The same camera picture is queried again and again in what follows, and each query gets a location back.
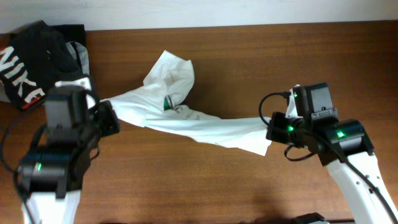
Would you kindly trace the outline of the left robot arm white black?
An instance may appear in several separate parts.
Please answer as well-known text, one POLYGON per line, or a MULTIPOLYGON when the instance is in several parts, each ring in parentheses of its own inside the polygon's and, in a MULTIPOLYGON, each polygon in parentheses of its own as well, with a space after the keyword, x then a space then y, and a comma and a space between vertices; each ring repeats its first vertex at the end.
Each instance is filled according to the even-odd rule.
POLYGON ((109 101, 80 86, 51 89, 47 122, 34 134, 14 174, 25 223, 73 223, 83 178, 101 138, 120 132, 109 101))

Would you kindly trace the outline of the white t-shirt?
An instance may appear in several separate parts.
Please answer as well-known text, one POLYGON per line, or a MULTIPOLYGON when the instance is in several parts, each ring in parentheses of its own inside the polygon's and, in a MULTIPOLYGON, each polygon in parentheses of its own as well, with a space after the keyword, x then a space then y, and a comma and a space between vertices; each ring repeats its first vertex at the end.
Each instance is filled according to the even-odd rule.
POLYGON ((194 80, 192 61, 165 50, 142 86, 109 101, 118 119, 129 124, 265 155, 272 142, 260 118, 221 119, 183 103, 194 80))

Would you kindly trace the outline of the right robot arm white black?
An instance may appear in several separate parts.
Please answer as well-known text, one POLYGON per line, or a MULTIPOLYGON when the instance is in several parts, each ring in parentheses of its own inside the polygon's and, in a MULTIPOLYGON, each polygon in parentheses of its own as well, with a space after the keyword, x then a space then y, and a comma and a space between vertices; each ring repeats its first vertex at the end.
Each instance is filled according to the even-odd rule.
POLYGON ((397 223, 397 209, 379 170, 374 146, 357 119, 341 121, 327 83, 296 85, 278 94, 287 101, 285 113, 275 112, 266 138, 317 156, 341 190, 355 223, 397 223))

